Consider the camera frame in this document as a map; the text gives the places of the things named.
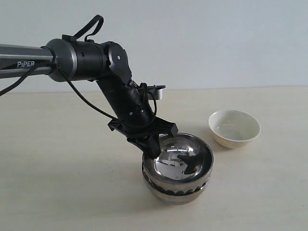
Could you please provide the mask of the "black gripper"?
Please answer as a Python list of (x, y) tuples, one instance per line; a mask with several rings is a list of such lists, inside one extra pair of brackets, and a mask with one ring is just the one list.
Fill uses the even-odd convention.
[(159, 135), (175, 137), (178, 127), (173, 122), (157, 117), (157, 109), (150, 106), (151, 100), (141, 98), (137, 87), (144, 86), (147, 97), (146, 84), (137, 85), (133, 81), (125, 84), (117, 78), (101, 79), (96, 83), (116, 115), (108, 126), (125, 135), (131, 143), (145, 144), (144, 154), (149, 158), (157, 158), (161, 154)]

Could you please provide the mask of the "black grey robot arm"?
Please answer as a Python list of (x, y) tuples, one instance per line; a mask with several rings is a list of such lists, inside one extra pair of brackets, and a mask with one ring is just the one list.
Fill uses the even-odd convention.
[(96, 82), (114, 111), (108, 127), (122, 133), (152, 159), (161, 153), (159, 136), (175, 136), (178, 132), (175, 123), (158, 118), (157, 107), (149, 104), (161, 99), (163, 86), (135, 83), (127, 53), (116, 42), (98, 44), (63, 36), (41, 47), (1, 45), (2, 79), (17, 78), (20, 84), (34, 75), (47, 75), (68, 84)]

